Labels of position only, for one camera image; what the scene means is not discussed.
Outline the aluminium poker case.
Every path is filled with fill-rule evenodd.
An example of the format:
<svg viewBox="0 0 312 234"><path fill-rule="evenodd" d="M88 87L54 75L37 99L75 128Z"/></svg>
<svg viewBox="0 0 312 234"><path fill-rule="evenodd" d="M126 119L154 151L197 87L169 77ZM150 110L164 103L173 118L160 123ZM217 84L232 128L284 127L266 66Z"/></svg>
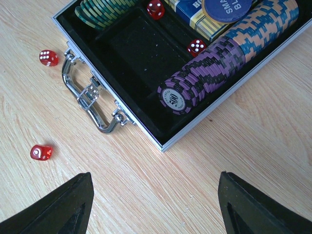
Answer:
<svg viewBox="0 0 312 234"><path fill-rule="evenodd" d="M191 56L186 42L196 36L172 9L165 17L153 21L143 5L131 9L110 29L99 31L87 26L74 13L79 1L74 0L53 16L53 21L67 39L68 49L62 67L65 85L97 128L112 133L117 126L130 122L138 125L162 152L168 150L209 113L233 94L281 50L312 24L312 4L298 1L299 19L287 32L266 48L253 62L238 72L234 79L191 111L179 117L167 111L156 91ZM105 119L102 107L93 105L72 75L77 62L91 70L91 83L107 90L117 106L113 119Z"/></svg>

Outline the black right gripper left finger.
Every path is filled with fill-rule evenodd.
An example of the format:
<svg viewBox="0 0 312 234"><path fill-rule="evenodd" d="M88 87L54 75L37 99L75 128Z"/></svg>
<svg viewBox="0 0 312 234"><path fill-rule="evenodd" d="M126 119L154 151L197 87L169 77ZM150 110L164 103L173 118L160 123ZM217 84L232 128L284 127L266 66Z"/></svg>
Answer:
<svg viewBox="0 0 312 234"><path fill-rule="evenodd" d="M0 223L2 234L85 234L94 187L91 173L80 173L28 208Z"/></svg>

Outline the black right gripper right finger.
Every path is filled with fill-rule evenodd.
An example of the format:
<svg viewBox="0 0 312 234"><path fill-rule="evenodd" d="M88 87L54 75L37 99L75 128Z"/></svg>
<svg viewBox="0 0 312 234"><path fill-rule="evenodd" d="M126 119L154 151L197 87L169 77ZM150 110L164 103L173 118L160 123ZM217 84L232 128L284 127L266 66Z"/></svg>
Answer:
<svg viewBox="0 0 312 234"><path fill-rule="evenodd" d="M223 171L219 205L228 234L310 234L312 222L231 172Z"/></svg>

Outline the purple round button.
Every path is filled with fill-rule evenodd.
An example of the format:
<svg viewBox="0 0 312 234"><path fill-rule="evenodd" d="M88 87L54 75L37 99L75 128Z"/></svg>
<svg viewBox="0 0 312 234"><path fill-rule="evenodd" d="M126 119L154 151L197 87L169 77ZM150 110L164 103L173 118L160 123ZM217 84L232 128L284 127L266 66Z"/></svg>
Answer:
<svg viewBox="0 0 312 234"><path fill-rule="evenodd" d="M213 20L233 23L246 16L251 5L251 0L203 0L202 10Z"/></svg>

